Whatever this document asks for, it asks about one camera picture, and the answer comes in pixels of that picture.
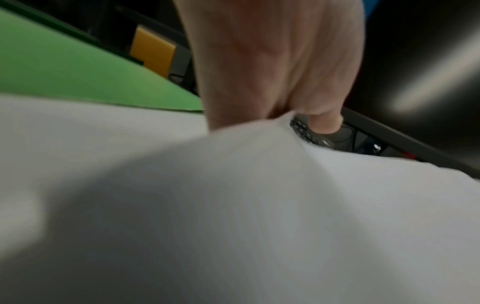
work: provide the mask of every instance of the green paper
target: green paper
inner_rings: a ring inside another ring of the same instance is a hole
[[[166,110],[200,99],[143,66],[0,10],[0,92]]]

